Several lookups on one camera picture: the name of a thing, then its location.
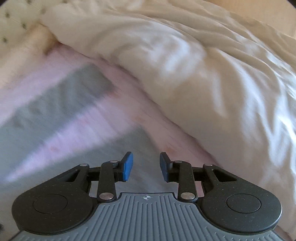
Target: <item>pink bed sheet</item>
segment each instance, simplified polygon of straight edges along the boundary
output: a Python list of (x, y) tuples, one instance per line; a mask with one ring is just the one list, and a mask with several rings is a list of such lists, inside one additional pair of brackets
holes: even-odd
[(7, 174), (6, 182), (16, 181), (20, 177), (40, 171), (65, 160), (73, 153), (102, 146), (135, 126), (141, 126), (149, 134), (159, 152), (165, 151), (172, 160), (188, 161), (196, 167), (201, 167), (204, 163), (215, 163), (194, 138), (184, 133), (161, 113), (158, 106), (142, 90), (137, 79), (105, 60), (89, 59), (64, 45), (59, 45), (51, 51), (38, 70), (10, 89), (0, 92), (0, 124), (11, 117), (18, 107), (34, 100), (58, 84), (70, 72), (87, 63), (99, 67), (115, 89), (46, 140), (13, 172)]

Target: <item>white duvet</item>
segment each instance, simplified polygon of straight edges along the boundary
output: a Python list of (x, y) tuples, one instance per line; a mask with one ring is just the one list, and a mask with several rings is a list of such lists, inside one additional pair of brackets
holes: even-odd
[(74, 1), (42, 21), (131, 72), (220, 165), (274, 193), (296, 239), (294, 39), (201, 0)]

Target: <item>beige wall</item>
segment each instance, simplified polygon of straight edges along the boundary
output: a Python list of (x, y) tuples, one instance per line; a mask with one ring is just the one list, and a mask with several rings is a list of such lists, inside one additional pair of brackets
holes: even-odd
[(287, 0), (208, 0), (225, 9), (255, 18), (296, 38), (296, 8)]

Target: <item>screw head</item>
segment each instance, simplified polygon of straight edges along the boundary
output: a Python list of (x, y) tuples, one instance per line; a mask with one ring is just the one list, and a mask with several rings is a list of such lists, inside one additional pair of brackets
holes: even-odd
[(99, 198), (100, 199), (103, 199), (103, 200), (110, 200), (114, 197), (114, 195), (110, 192), (103, 192), (99, 195)]
[(195, 198), (195, 195), (191, 192), (183, 192), (181, 194), (181, 198), (183, 198), (184, 200), (192, 200)]

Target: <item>ribbed gray surface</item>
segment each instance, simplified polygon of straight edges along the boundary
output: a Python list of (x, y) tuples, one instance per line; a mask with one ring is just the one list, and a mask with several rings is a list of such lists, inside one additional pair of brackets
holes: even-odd
[(64, 234), (42, 236), (20, 232), (13, 241), (280, 241), (272, 231), (236, 235), (207, 222), (194, 204), (176, 200), (171, 193), (123, 193), (112, 203), (100, 204), (82, 226)]

